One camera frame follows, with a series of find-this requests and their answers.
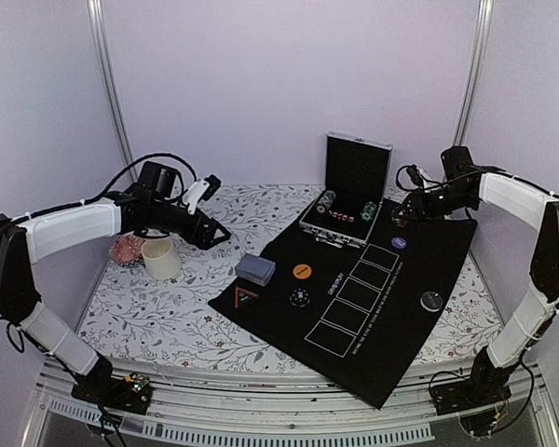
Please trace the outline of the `purple small blind button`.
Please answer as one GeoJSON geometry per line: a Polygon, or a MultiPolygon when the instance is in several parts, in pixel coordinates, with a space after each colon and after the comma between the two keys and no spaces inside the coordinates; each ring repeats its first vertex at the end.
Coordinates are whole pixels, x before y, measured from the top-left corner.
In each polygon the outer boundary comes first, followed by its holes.
{"type": "Polygon", "coordinates": [[[394,237],[391,240],[391,245],[396,248],[397,250],[403,250],[407,246],[407,242],[402,237],[394,237]]]}

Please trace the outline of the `blue playing card deck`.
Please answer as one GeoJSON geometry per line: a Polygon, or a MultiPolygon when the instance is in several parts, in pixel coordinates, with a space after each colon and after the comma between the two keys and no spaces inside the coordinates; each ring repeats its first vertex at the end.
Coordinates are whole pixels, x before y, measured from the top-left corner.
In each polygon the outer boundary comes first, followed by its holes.
{"type": "Polygon", "coordinates": [[[260,256],[245,253],[237,264],[235,271],[239,278],[265,286],[272,279],[276,263],[260,256]]]}

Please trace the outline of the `orange big blind button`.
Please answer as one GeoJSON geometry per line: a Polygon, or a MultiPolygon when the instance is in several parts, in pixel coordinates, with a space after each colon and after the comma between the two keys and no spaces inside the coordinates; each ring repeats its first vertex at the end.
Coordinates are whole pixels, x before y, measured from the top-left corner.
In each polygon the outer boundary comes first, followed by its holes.
{"type": "Polygon", "coordinates": [[[308,264],[298,264],[293,268],[293,276],[299,280],[305,280],[312,275],[312,268],[308,264]]]}

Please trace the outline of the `black white dealer button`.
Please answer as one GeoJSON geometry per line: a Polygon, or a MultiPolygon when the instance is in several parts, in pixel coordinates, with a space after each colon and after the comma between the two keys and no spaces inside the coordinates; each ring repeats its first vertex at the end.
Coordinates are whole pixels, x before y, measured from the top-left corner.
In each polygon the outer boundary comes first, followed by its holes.
{"type": "Polygon", "coordinates": [[[426,291],[420,297],[420,304],[426,311],[436,313],[443,309],[443,298],[436,291],[426,291]]]}

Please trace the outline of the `black and green chip stack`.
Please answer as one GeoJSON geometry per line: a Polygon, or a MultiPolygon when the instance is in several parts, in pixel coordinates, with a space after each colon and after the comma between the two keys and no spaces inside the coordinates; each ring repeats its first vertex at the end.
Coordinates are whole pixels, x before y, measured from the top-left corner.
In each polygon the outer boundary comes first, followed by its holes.
{"type": "Polygon", "coordinates": [[[289,301],[291,305],[303,308],[310,304],[310,295],[306,289],[296,289],[291,293],[289,301]]]}

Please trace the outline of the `orange black chip stack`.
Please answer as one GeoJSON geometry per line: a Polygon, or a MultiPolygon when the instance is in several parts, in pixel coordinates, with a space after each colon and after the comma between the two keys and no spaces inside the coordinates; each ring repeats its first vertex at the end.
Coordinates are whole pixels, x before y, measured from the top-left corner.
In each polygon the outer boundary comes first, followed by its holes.
{"type": "Polygon", "coordinates": [[[391,220],[396,226],[400,228],[404,228],[407,225],[407,220],[402,217],[401,209],[394,209],[392,211],[391,220]]]}

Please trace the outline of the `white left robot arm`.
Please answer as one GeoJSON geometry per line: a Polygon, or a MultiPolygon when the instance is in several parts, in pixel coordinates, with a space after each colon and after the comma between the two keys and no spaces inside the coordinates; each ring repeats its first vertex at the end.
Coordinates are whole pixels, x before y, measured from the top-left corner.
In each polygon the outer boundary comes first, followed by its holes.
{"type": "Polygon", "coordinates": [[[44,302],[36,267],[82,245],[126,234],[174,234],[203,251],[229,240],[229,232],[199,207],[220,188],[220,179],[194,178],[175,195],[180,177],[177,169],[147,161],[139,179],[122,191],[108,184],[92,198],[18,218],[0,214],[0,319],[63,364],[100,404],[113,403],[120,394],[112,364],[44,302]]]}

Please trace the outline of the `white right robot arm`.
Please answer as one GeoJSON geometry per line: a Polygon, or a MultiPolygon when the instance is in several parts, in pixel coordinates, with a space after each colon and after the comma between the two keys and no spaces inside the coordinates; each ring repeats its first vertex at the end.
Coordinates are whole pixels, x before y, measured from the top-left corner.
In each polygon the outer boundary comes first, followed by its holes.
{"type": "Polygon", "coordinates": [[[525,297],[502,332],[476,356],[463,386],[467,403],[482,406],[498,393],[559,313],[559,195],[504,169],[475,164],[466,146],[444,150],[441,160],[441,182],[429,179],[416,165],[401,168],[413,185],[392,213],[395,223],[437,221],[455,210],[478,210],[485,203],[537,233],[525,297]]]}

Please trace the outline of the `green blue black chip row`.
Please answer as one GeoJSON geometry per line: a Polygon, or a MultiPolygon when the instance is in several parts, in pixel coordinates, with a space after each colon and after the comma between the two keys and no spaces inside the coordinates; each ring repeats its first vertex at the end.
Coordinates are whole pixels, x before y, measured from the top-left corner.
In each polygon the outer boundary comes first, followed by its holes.
{"type": "Polygon", "coordinates": [[[373,201],[367,201],[361,210],[361,220],[365,223],[371,222],[377,213],[378,205],[373,201]]]}

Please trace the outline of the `cream cylindrical cup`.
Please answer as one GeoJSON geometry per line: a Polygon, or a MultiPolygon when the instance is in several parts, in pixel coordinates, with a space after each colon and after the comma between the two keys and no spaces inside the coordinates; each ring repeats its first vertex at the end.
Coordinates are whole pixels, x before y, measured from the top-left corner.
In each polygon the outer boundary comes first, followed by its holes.
{"type": "Polygon", "coordinates": [[[154,280],[172,279],[181,271],[182,262],[170,237],[146,240],[141,253],[147,275],[154,280]]]}

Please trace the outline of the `aluminium poker chip case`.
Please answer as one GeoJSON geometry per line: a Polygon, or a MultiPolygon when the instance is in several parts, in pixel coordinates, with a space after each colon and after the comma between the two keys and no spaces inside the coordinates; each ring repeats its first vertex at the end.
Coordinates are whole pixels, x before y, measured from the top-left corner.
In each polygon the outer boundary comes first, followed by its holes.
{"type": "Polygon", "coordinates": [[[299,227],[315,240],[338,248],[363,248],[369,242],[383,198],[393,146],[389,143],[329,131],[326,133],[324,189],[299,219],[299,227]],[[331,208],[323,214],[315,210],[326,190],[336,192],[331,208]],[[367,201],[378,205],[375,218],[365,223],[361,210],[367,201]],[[330,211],[353,216],[353,223],[332,218],[330,211]]]}

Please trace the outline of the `triangular all in button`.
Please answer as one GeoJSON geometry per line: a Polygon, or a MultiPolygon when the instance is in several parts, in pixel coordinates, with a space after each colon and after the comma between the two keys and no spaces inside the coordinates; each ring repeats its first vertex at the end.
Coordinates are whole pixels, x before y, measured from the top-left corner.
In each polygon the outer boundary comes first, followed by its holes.
{"type": "Polygon", "coordinates": [[[248,291],[241,287],[235,288],[235,302],[234,307],[236,309],[242,308],[243,306],[254,302],[259,299],[259,295],[253,291],[248,291]]]}

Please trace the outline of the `red dice row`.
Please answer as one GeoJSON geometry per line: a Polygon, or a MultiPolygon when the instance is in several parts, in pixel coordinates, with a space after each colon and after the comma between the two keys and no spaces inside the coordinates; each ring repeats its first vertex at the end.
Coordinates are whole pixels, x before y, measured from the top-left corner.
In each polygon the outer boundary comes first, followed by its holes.
{"type": "Polygon", "coordinates": [[[329,215],[332,218],[337,219],[337,220],[342,221],[342,222],[353,223],[355,221],[355,218],[353,216],[350,216],[350,215],[342,213],[342,212],[330,211],[329,215]]]}

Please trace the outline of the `red patterned small bowl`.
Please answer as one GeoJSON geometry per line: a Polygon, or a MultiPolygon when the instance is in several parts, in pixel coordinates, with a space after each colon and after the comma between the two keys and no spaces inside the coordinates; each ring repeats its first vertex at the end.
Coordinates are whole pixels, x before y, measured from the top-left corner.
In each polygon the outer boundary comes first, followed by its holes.
{"type": "Polygon", "coordinates": [[[110,260],[123,267],[138,266],[143,263],[144,243],[144,238],[134,235],[119,237],[109,249],[110,260]]]}

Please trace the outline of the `black poker table mat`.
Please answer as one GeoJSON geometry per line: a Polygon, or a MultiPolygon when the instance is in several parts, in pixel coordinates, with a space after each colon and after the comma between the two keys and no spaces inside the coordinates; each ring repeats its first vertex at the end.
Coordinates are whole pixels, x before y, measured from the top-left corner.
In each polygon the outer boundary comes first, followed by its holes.
{"type": "Polygon", "coordinates": [[[290,224],[263,249],[263,257],[276,263],[269,283],[262,287],[238,278],[211,307],[371,405],[383,406],[446,308],[477,227],[465,219],[400,228],[391,220],[393,207],[384,201],[363,249],[320,243],[290,224]],[[394,237],[405,239],[406,248],[394,248],[394,237]],[[293,276],[298,264],[311,266],[310,278],[293,276]],[[236,287],[259,299],[236,309],[236,287]],[[296,289],[308,291],[308,306],[291,305],[296,289]],[[426,291],[442,296],[442,310],[422,308],[426,291]]]}

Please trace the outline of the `front aluminium rail base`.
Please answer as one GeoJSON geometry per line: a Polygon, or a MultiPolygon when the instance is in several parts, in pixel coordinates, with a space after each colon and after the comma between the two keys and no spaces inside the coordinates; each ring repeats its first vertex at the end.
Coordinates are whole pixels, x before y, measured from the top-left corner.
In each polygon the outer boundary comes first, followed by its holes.
{"type": "Polygon", "coordinates": [[[151,379],[144,415],[119,413],[118,430],[73,399],[72,379],[48,360],[34,387],[25,446],[559,446],[559,423],[539,367],[510,380],[498,432],[474,438],[466,419],[438,414],[429,393],[465,375],[466,360],[410,368],[380,409],[313,372],[227,372],[116,360],[116,373],[151,379]]]}

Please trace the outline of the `right aluminium frame post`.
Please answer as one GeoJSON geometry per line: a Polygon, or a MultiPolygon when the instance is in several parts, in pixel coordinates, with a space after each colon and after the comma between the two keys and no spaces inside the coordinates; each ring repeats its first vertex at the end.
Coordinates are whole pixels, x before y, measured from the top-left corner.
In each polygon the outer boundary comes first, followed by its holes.
{"type": "Polygon", "coordinates": [[[493,0],[480,0],[478,3],[478,12],[470,52],[470,65],[464,93],[462,95],[453,145],[463,145],[466,140],[487,51],[493,6],[493,0]]]}

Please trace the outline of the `aluminium frame post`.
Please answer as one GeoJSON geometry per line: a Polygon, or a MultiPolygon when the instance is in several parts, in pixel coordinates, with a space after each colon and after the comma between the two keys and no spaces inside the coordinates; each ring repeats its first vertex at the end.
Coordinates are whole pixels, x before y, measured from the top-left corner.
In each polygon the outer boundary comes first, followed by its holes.
{"type": "Polygon", "coordinates": [[[131,151],[130,140],[117,94],[114,70],[107,40],[102,1],[88,0],[87,6],[89,11],[89,25],[96,50],[98,65],[101,71],[102,83],[104,86],[106,100],[109,104],[110,115],[113,120],[121,157],[123,163],[125,165],[129,165],[134,160],[134,157],[131,151]]]}
{"type": "Polygon", "coordinates": [[[487,51],[493,6],[493,0],[480,0],[478,3],[478,12],[470,52],[470,65],[464,93],[462,95],[453,145],[463,145],[466,140],[487,51]]]}

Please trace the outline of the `left aluminium frame post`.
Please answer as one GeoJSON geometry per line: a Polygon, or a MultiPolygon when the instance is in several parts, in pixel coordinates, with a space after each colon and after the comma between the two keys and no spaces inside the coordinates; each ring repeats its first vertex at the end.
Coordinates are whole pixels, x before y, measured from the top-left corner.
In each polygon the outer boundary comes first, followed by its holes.
{"type": "Polygon", "coordinates": [[[109,104],[110,115],[113,120],[121,157],[123,163],[125,165],[129,165],[134,160],[134,157],[131,151],[130,140],[117,94],[114,70],[107,40],[102,1],[88,0],[87,6],[89,11],[89,25],[96,50],[98,65],[101,71],[102,83],[104,86],[106,100],[109,104]]]}

